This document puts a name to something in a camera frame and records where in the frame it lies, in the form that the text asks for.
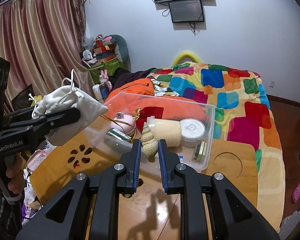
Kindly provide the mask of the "person's left hand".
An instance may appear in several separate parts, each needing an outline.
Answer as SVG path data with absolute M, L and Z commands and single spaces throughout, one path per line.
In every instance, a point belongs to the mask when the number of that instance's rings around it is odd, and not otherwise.
M 23 176 L 23 159 L 20 153 L 14 157 L 14 163 L 7 169 L 6 176 L 11 179 L 8 189 L 15 194 L 22 193 L 25 185 Z

